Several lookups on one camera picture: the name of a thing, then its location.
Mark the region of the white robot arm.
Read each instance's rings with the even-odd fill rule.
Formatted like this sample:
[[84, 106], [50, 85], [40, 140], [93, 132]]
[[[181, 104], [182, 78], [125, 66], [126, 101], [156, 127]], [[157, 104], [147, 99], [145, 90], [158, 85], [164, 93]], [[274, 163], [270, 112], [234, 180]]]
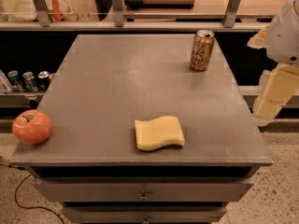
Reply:
[[267, 57], [278, 63], [274, 70], [263, 71], [253, 104], [253, 116], [265, 125], [299, 90], [299, 0], [288, 0], [247, 46], [266, 48]]

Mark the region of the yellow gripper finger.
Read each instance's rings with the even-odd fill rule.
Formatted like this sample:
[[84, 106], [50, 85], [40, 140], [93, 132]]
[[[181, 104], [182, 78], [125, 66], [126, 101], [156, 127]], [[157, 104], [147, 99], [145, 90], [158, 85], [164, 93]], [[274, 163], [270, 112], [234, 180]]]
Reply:
[[251, 37], [247, 46], [252, 49], [265, 49], [267, 44], [267, 34], [269, 26], [265, 26], [256, 35]]
[[279, 63], [272, 71], [264, 70], [253, 104], [253, 116], [271, 120], [299, 90], [299, 66]]

